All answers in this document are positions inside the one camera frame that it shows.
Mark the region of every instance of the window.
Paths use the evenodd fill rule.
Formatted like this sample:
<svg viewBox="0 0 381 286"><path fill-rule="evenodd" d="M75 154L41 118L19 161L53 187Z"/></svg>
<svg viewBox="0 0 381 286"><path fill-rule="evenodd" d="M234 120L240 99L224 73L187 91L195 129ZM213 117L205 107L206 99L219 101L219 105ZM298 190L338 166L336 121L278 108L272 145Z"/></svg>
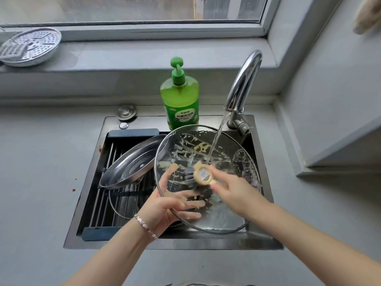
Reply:
<svg viewBox="0 0 381 286"><path fill-rule="evenodd" d="M66 39L84 40L252 37L267 33L278 4L279 0L0 0L0 27L10 32L53 26L64 30Z"/></svg>

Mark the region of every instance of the hand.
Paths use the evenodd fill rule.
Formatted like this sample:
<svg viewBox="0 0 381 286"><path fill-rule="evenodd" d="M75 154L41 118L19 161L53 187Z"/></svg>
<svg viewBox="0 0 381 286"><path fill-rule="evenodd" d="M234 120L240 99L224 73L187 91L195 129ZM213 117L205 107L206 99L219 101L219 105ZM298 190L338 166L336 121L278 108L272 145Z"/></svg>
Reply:
<svg viewBox="0 0 381 286"><path fill-rule="evenodd" d="M216 192L228 207L241 217L248 220L255 219L261 213L264 205L270 204L268 200L244 179L230 175L210 166L210 171L215 178L226 183L226 186L217 181L212 181L210 188Z"/></svg>
<svg viewBox="0 0 381 286"><path fill-rule="evenodd" d="M166 193L167 183L172 171L168 169L160 178L159 185L160 189ZM177 214L183 219L199 219L201 218L200 213L195 212L185 212L186 209L193 209L196 206L203 206L200 203L185 204L186 198L196 196L197 193L194 191L180 191L171 194L171 197L161 197L159 190L155 188L148 200L144 203L138 216L147 224L147 226L152 230L158 237L172 224L177 221L178 218L169 210L174 209Z"/></svg>

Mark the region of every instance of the metal pan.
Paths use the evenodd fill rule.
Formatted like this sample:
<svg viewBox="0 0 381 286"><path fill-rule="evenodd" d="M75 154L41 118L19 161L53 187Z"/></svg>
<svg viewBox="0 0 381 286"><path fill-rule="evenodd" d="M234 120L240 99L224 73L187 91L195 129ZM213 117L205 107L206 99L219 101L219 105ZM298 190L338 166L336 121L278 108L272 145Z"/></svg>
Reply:
<svg viewBox="0 0 381 286"><path fill-rule="evenodd" d="M157 149L165 136L153 136L127 151L107 169L99 185L105 189L118 189L149 172L154 167Z"/></svg>

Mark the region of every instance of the green pump dispenser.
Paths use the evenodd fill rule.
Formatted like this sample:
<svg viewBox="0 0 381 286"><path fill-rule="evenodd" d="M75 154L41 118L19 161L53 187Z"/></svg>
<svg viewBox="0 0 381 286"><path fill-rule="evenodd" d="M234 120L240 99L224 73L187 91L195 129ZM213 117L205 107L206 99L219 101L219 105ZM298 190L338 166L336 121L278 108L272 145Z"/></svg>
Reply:
<svg viewBox="0 0 381 286"><path fill-rule="evenodd" d="M196 79L186 76L181 68L183 59L171 59L172 78L160 86L160 96L167 113L168 126L174 130L183 125L198 124L198 96L200 85Z"/></svg>

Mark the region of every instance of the glass pot lid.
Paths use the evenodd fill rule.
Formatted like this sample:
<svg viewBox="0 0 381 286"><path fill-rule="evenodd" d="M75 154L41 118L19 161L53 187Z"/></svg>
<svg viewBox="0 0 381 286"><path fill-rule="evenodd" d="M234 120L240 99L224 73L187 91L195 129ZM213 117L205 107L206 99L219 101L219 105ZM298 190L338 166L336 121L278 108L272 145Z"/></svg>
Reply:
<svg viewBox="0 0 381 286"><path fill-rule="evenodd" d="M206 163L216 133L217 130L209 126L185 125L175 129L164 138L157 150L154 165L156 185L162 196L166 195L166 191L178 192L192 189L185 181L185 171L187 168L188 171L192 169L198 161ZM171 174L166 189L160 188L160 178L173 163L177 166L171 168L175 168L176 171ZM253 159L236 140L224 132L217 141L209 164L224 172L245 178L258 190L261 188L258 170ZM223 235L234 233L249 223L231 211L208 185L198 186L196 192L195 196L188 197L188 201L205 201L205 206L192 209L201 213L199 220L184 220L172 210L180 221L193 229Z"/></svg>

